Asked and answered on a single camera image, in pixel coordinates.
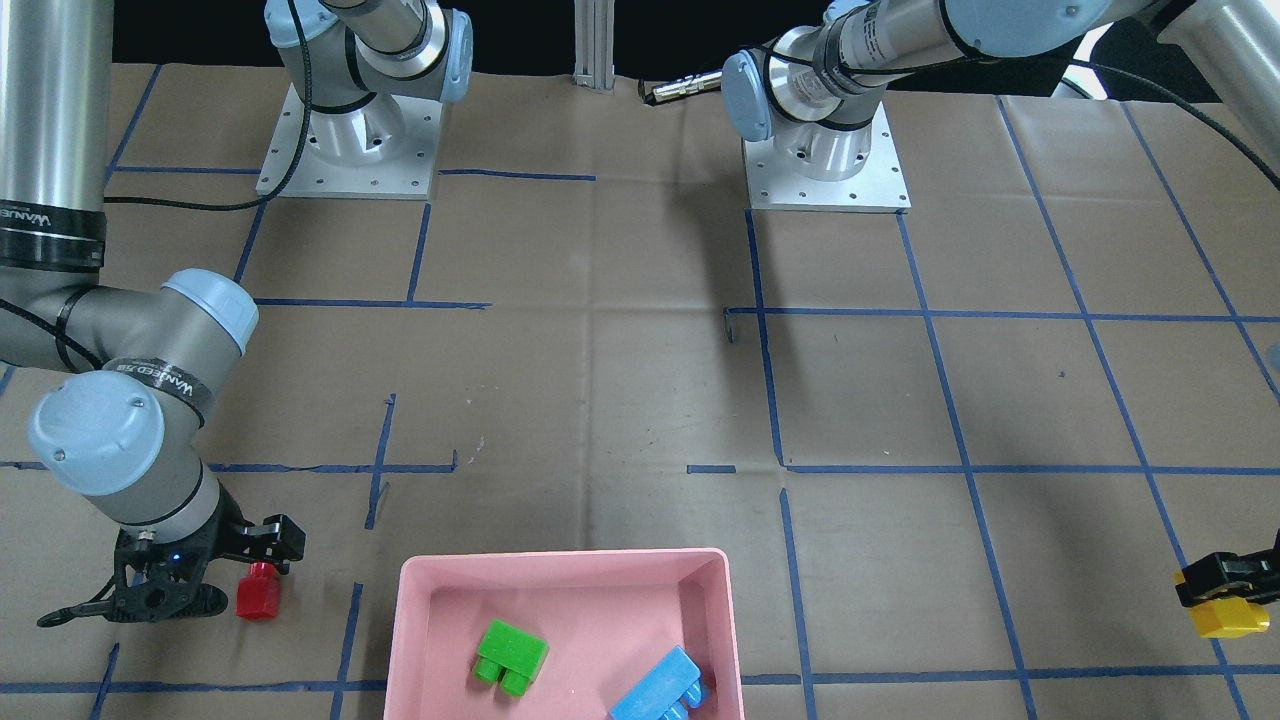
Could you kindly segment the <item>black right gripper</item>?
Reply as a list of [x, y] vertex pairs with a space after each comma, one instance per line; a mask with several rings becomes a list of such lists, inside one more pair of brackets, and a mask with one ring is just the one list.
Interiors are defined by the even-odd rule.
[[219, 491], [212, 515], [195, 533], [173, 542], [127, 539], [114, 553], [113, 593], [46, 612], [37, 628], [50, 629], [84, 618], [110, 623], [160, 623], [211, 618], [227, 610], [227, 593], [204, 580], [211, 562], [268, 562], [280, 575], [305, 556], [306, 533], [288, 516], [251, 523], [227, 489]]

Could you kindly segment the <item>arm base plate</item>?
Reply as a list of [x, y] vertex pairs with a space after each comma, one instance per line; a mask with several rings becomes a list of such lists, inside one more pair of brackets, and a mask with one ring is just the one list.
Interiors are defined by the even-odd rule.
[[901, 214], [913, 206], [884, 106], [868, 126], [787, 124], [742, 143], [750, 208]]
[[436, 100], [379, 94], [346, 114], [315, 111], [300, 164], [288, 176], [305, 113], [291, 86], [256, 190], [265, 196], [283, 184], [280, 195], [293, 199], [429, 201], [447, 110]]

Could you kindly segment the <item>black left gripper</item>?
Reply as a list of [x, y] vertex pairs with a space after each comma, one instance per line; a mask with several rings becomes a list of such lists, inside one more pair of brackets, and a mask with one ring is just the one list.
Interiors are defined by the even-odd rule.
[[1175, 579], [1175, 591], [1183, 607], [1226, 597], [1277, 601], [1279, 534], [1261, 557], [1215, 552], [1185, 565]]

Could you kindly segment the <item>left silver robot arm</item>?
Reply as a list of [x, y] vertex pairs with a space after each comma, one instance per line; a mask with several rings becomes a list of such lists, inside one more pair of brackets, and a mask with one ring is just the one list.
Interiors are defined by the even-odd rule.
[[[1253, 324], [1276, 324], [1277, 314], [1251, 313], [1231, 293], [1210, 249], [1211, 233], [1189, 215], [1190, 193], [1179, 190], [1128, 105], [1098, 101], [1094, 111], [1126, 124], [1121, 138], [1088, 120], [1041, 131], [1018, 115], [1004, 97], [992, 101], [995, 154], [1015, 163], [1011, 182], [983, 178], [989, 154], [963, 141], [968, 127], [952, 118], [929, 122], [934, 138], [948, 145], [957, 165], [938, 172], [929, 187], [936, 199], [913, 205], [900, 152], [911, 147], [888, 123], [884, 92], [909, 76], [959, 67], [1044, 64], [1056, 47], [1092, 29], [1134, 18], [1164, 44], [1179, 47], [1242, 123], [1257, 138], [1251, 146], [1194, 101], [1155, 79], [1106, 63], [1082, 67], [1140, 85], [1194, 118], [1216, 141], [1194, 142], [1187, 160], [1194, 178], [1219, 196], [1219, 219], [1234, 218], [1231, 205], [1249, 188], [1238, 164], [1220, 169], [1230, 154], [1277, 186], [1277, 18], [1270, 1], [836, 1], [817, 26], [800, 26], [763, 44], [748, 45], [723, 67], [724, 105], [742, 141], [748, 173], [748, 233], [758, 256], [758, 222], [768, 211], [867, 213], [888, 217], [902, 242], [916, 295], [915, 307], [800, 306], [771, 301], [760, 273], [745, 313], [767, 328], [773, 316], [888, 318], [914, 320], [931, 345], [938, 395], [948, 416], [954, 451], [940, 460], [847, 457], [820, 461], [795, 457], [785, 437], [785, 402], [776, 393], [774, 359], [762, 345], [771, 437], [782, 468], [796, 473], [961, 474], [1128, 474], [1155, 480], [1161, 474], [1275, 477], [1276, 468], [1228, 464], [1175, 464], [1161, 452], [1142, 419], [1152, 414], [1126, 396], [1121, 369], [1108, 352], [1110, 331], [1208, 327], [1229, 333], [1248, 355], [1265, 392], [1277, 397], [1277, 373], [1265, 368]], [[942, 236], [966, 247], [966, 232], [996, 229], [1001, 208], [1036, 214], [1036, 229], [1015, 231], [1051, 252], [1059, 265], [1050, 286], [1062, 306], [969, 307], [937, 304], [920, 273], [913, 222], [945, 219]], [[1015, 459], [1010, 446], [979, 446], [977, 421], [987, 407], [997, 421], [1018, 419], [1014, 401], [993, 388], [966, 402], [947, 370], [940, 332], [959, 325], [1066, 329], [1091, 348], [1093, 368], [1124, 427], [1126, 456], [1098, 462]]]

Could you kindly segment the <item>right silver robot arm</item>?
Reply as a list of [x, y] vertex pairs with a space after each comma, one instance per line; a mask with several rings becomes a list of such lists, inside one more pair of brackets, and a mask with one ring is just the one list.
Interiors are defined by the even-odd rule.
[[[111, 575], [79, 618], [211, 618], [227, 593], [210, 562], [305, 553], [287, 515], [255, 523], [193, 438], [244, 356], [259, 306], [237, 282], [184, 269], [160, 290], [100, 283], [109, 197], [111, 1], [3, 4], [3, 361], [67, 373], [32, 411], [44, 466], [118, 525]], [[436, 1], [269, 1], [292, 76], [259, 196], [416, 199], [430, 193], [443, 111], [468, 90], [474, 24]]]

